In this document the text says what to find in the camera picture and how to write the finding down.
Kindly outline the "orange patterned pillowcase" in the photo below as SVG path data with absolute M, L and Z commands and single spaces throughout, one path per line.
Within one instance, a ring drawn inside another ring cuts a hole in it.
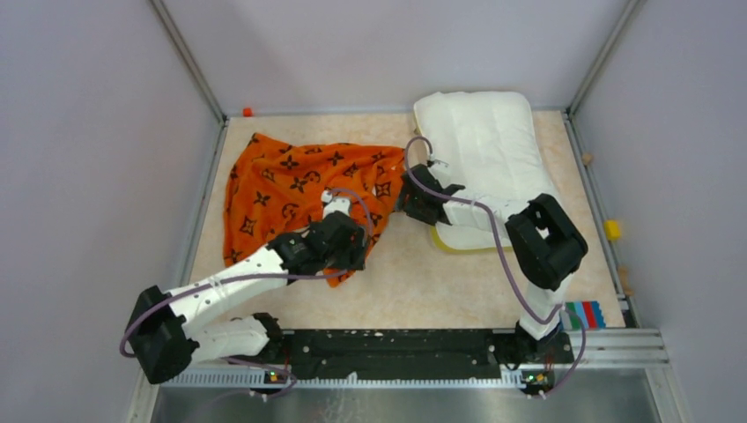
M 322 218 L 322 192 L 340 189 L 370 226 L 373 250 L 403 187 L 404 150 L 389 145 L 290 145 L 255 133 L 230 170 L 223 205 L 225 266 L 279 234 Z

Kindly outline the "white pillow yellow edge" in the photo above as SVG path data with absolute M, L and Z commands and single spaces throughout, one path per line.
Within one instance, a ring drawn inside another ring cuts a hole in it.
M 532 110 L 517 92 L 434 93 L 415 102 L 415 123 L 434 157 L 449 164 L 453 184 L 486 196 L 526 201 L 559 196 L 540 153 Z M 435 227 L 451 250 L 495 249 L 487 234 Z

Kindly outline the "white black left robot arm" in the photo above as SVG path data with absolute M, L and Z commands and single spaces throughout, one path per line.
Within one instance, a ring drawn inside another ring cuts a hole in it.
M 252 255 L 190 286 L 144 289 L 125 329 L 122 346 L 137 360 L 147 381 L 161 384 L 189 366 L 230 356 L 277 361 L 282 331 L 258 313 L 238 321 L 217 318 L 248 300 L 297 281 L 342 276 L 364 267 L 368 233 L 350 216 L 333 211 L 306 231 L 276 236 Z

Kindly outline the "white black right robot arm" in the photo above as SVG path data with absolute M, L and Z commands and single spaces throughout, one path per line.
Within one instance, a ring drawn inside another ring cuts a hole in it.
M 566 288 L 588 244 L 554 196 L 502 200 L 463 185 L 443 185 L 445 169 L 439 161 L 406 167 L 396 208 L 428 225 L 452 227 L 460 235 L 487 234 L 497 249 L 512 249 L 528 281 L 520 290 L 514 275 L 507 274 L 523 309 L 516 325 L 516 350 L 528 363 L 539 363 L 551 353 Z

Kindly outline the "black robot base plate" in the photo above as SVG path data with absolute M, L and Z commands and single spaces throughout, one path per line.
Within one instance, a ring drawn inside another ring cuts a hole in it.
M 288 367 L 301 381 L 499 378 L 531 365 L 571 364 L 565 332 L 532 343 L 513 330 L 295 330 L 244 359 Z

